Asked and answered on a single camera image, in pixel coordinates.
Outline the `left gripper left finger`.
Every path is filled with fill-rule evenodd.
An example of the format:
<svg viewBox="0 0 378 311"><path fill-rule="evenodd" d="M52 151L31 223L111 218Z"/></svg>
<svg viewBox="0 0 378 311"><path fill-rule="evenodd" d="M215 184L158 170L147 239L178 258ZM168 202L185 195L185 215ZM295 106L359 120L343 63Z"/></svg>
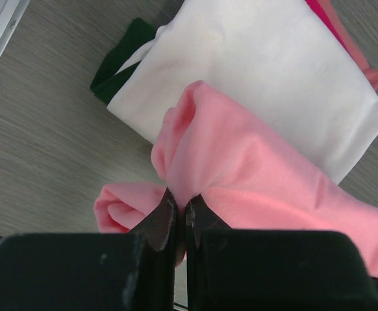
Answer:
<svg viewBox="0 0 378 311"><path fill-rule="evenodd" d="M0 240L0 310L172 310L178 210L170 192L130 232Z"/></svg>

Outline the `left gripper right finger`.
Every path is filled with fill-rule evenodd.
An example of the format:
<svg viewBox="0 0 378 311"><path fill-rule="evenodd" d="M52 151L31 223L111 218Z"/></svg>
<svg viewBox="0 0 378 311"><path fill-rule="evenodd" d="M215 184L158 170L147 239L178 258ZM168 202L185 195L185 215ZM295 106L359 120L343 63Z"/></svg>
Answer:
<svg viewBox="0 0 378 311"><path fill-rule="evenodd" d="M185 209L190 310L378 310L378 290L343 233L229 227Z"/></svg>

